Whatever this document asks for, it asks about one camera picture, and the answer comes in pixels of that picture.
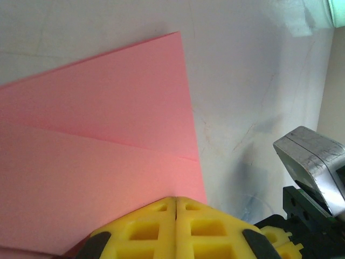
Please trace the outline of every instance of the green object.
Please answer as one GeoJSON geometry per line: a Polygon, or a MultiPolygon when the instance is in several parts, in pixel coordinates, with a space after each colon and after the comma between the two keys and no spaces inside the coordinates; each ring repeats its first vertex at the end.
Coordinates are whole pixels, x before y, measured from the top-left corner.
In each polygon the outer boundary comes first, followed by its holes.
{"type": "Polygon", "coordinates": [[[328,3],[334,27],[345,26],[345,0],[328,0],[328,3]]]}

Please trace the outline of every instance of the table surface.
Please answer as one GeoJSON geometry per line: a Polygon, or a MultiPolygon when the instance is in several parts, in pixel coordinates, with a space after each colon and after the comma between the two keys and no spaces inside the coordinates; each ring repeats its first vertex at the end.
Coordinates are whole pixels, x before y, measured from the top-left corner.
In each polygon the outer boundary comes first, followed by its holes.
{"type": "Polygon", "coordinates": [[[2,0],[0,84],[181,31],[209,204],[256,223],[293,182],[272,143],[316,129],[333,30],[293,37],[268,0],[2,0]]]}

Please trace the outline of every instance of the yellow plastic part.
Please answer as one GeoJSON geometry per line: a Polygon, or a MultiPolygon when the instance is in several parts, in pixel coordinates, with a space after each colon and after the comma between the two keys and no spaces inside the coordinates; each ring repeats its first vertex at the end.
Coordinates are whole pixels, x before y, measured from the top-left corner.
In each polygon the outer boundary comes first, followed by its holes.
{"type": "Polygon", "coordinates": [[[301,259],[291,233],[262,230],[186,197],[167,197],[94,231],[108,231],[100,259],[256,259],[242,231],[264,234],[282,259],[301,259]]]}
{"type": "Polygon", "coordinates": [[[176,198],[127,214],[91,234],[111,233],[100,259],[174,259],[176,198]]]}
{"type": "Polygon", "coordinates": [[[261,228],[261,232],[267,237],[282,259],[302,259],[302,254],[299,250],[303,246],[302,244],[294,245],[294,243],[290,242],[289,236],[292,236],[290,232],[271,226],[261,228]]]}

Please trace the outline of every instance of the silver metal part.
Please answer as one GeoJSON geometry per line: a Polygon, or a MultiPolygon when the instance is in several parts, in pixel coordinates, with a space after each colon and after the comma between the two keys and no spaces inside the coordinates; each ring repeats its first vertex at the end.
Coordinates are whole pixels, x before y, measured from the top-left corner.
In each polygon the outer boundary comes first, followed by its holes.
{"type": "Polygon", "coordinates": [[[345,212],[345,186],[337,170],[345,166],[345,146],[306,127],[273,143],[294,181],[322,197],[333,216],[345,212]]]}

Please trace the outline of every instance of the white wall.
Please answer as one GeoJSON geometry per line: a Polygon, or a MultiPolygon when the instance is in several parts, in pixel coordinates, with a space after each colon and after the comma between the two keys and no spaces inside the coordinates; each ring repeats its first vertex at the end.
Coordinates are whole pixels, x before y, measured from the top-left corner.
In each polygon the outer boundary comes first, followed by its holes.
{"type": "Polygon", "coordinates": [[[345,144],[345,27],[334,31],[318,132],[345,144]]]}

